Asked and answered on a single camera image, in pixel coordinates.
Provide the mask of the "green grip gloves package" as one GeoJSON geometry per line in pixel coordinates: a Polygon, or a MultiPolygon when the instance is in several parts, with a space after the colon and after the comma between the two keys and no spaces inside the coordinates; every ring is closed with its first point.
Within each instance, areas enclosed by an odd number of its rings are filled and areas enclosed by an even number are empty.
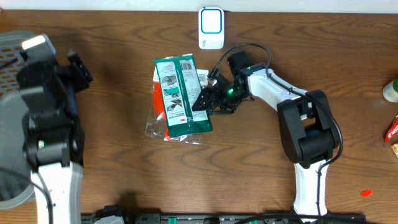
{"type": "Polygon", "coordinates": [[[154,60],[171,138],[213,130],[206,111],[193,111],[202,90],[192,54],[154,60]]]}

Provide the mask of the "red dustpan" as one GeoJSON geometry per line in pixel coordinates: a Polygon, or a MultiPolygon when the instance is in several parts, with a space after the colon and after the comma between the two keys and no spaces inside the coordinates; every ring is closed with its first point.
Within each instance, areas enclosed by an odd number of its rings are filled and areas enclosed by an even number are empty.
{"type": "Polygon", "coordinates": [[[146,124],[145,135],[151,138],[161,139],[170,142],[184,142],[187,144],[202,144],[203,134],[189,134],[171,138],[167,128],[167,119],[164,112],[161,87],[157,74],[154,69],[152,86],[152,102],[150,103],[149,115],[146,124]]]}

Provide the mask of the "red snack stick packet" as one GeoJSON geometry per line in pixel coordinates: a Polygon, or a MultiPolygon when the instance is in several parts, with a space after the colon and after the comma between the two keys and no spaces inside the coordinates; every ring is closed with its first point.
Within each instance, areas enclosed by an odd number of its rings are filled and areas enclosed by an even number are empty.
{"type": "Polygon", "coordinates": [[[391,124],[391,127],[387,131],[384,142],[390,141],[396,135],[397,131],[398,131],[398,115],[395,116],[391,124]]]}

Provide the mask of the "orange tissue pack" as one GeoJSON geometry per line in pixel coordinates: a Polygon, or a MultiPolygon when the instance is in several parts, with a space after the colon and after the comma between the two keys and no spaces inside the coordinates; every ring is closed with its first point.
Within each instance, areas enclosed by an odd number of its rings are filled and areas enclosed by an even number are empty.
{"type": "Polygon", "coordinates": [[[398,143],[392,144],[391,149],[396,157],[398,157],[398,143]]]}

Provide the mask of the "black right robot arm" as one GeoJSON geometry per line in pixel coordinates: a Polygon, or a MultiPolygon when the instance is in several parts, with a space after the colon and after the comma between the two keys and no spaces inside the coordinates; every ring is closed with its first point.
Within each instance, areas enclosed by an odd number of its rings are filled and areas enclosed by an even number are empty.
{"type": "Polygon", "coordinates": [[[233,82],[215,67],[208,76],[192,111],[233,114],[245,100],[260,98],[277,112],[283,150],[294,164],[296,195],[293,210],[303,222],[328,213],[325,204],[326,172],[338,158],[342,134],[326,94],[297,88],[278,77],[265,63],[253,64],[245,51],[231,54],[227,62],[233,82]]]}

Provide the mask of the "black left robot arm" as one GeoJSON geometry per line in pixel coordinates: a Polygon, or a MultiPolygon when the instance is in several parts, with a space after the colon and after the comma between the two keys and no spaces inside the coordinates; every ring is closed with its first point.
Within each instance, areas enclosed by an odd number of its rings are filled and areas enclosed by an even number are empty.
{"type": "Polygon", "coordinates": [[[31,169],[39,223],[81,223],[85,132],[76,94],[93,76],[79,55],[69,51],[67,65],[43,47],[21,51],[26,65],[17,74],[28,112],[22,120],[25,158],[31,169]]]}

